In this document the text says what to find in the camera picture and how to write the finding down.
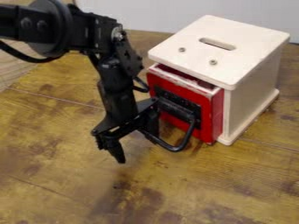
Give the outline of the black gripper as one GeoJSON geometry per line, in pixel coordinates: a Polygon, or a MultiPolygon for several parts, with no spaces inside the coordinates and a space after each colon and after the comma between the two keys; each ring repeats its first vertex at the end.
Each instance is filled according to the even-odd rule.
{"type": "Polygon", "coordinates": [[[123,164],[126,154],[119,139],[135,130],[145,133],[146,137],[159,137],[159,112],[158,100],[147,98],[137,101],[134,90],[113,93],[99,90],[105,103],[106,117],[91,131],[97,138],[98,147],[109,150],[111,156],[123,164]]]}

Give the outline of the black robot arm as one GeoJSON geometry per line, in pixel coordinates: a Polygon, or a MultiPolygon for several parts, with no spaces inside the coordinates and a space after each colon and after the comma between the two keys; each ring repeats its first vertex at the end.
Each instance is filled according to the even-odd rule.
{"type": "Polygon", "coordinates": [[[155,100],[138,101],[134,94],[147,93],[150,87],[138,77],[143,58],[123,25],[62,0],[34,0],[27,6],[0,3],[0,50],[31,63],[51,62],[71,51],[89,56],[101,76],[98,90],[107,111],[93,136],[98,147],[123,164],[119,139],[135,130],[158,132],[151,124],[155,100]]]}

